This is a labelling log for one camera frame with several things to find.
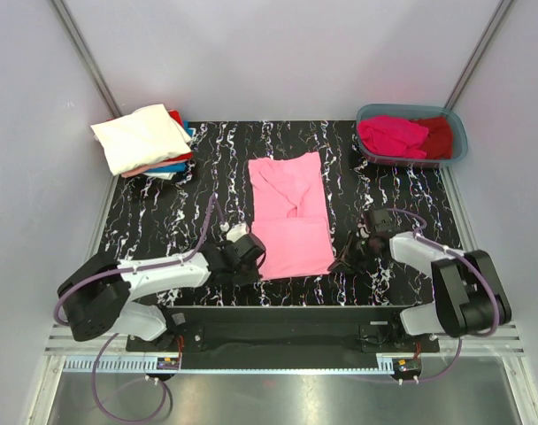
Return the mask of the light pink t-shirt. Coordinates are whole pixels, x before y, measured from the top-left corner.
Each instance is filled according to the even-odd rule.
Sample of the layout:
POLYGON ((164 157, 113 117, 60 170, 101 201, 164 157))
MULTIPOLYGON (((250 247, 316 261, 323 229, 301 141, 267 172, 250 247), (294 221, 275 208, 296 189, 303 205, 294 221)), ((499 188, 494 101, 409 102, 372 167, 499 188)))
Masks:
POLYGON ((334 262, 327 201, 317 152, 248 162, 252 233, 265 247, 266 280, 328 274, 334 262))

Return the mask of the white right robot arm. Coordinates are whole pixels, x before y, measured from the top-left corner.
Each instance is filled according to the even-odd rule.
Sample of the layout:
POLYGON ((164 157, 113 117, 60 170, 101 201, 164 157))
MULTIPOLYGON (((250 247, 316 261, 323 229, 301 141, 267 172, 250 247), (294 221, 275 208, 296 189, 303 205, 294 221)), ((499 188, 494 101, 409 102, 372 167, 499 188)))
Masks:
POLYGON ((431 279, 433 301, 403 309, 388 328, 390 345, 407 351, 425 334, 489 337, 511 322, 511 304, 490 255, 462 251, 423 235, 427 222, 399 208, 366 211, 330 265, 331 273, 362 274, 388 257, 431 279))

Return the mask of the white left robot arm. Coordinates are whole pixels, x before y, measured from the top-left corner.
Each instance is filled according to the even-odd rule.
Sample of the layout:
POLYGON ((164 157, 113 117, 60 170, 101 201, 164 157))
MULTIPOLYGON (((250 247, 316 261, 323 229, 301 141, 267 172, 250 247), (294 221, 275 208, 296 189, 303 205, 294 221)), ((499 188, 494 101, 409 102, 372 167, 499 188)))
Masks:
POLYGON ((141 298, 210 284, 247 286, 259 279, 265 257, 264 245, 244 223, 232 227, 223 243, 201 242, 171 257, 118 261, 98 253, 58 288, 56 319, 76 342, 112 332, 165 351, 181 335, 184 321, 141 298))

